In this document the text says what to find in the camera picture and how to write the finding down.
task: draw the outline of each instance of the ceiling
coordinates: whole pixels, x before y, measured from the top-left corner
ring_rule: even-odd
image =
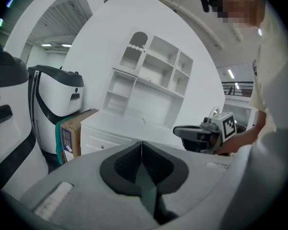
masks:
[[[228,70],[234,75],[234,79],[231,78]],[[242,64],[230,67],[221,67],[217,69],[220,79],[222,82],[231,82],[231,81],[254,81],[254,72],[252,64]]]
[[[14,0],[3,15],[0,31],[9,35],[32,1]],[[45,50],[53,53],[67,53],[69,48],[63,47],[62,44],[72,44],[91,16],[86,0],[56,0],[37,22],[30,33],[28,42],[39,46],[52,44]]]
[[[14,0],[3,15],[0,31],[10,34],[17,20],[33,0]],[[223,23],[215,13],[205,13],[200,0],[159,0],[179,15],[198,35],[217,68],[235,67],[235,76],[252,81],[240,66],[256,57],[260,36],[255,28]],[[86,0],[57,0],[30,33],[31,44],[52,44],[51,52],[67,53],[62,44],[71,44],[92,14]]]

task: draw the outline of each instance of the cabinet drawer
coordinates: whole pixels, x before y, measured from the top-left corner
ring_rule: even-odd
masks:
[[[132,140],[81,126],[81,155],[120,146],[130,141]]]

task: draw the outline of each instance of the person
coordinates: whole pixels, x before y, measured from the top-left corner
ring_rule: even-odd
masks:
[[[261,44],[253,62],[254,86],[250,105],[258,109],[256,125],[224,142],[217,154],[233,153],[244,145],[252,144],[257,138],[274,132],[276,126],[262,98],[270,82],[288,62],[288,37],[286,29],[273,15],[272,8],[264,0],[208,0],[218,17],[260,28]]]

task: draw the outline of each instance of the person's arm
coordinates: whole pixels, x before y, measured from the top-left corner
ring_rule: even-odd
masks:
[[[252,144],[257,139],[259,132],[265,126],[265,117],[266,114],[258,110],[256,125],[248,131],[236,134],[225,141],[221,149],[217,151],[217,154],[237,152],[240,147]]]

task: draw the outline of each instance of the white cabinet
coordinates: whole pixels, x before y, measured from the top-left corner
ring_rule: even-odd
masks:
[[[140,29],[131,31],[122,48],[103,110],[171,129],[187,91],[193,60]]]
[[[81,155],[96,152],[131,142],[131,139],[111,135],[81,126]]]
[[[133,28],[119,49],[113,68],[138,76],[153,37],[150,33]]]

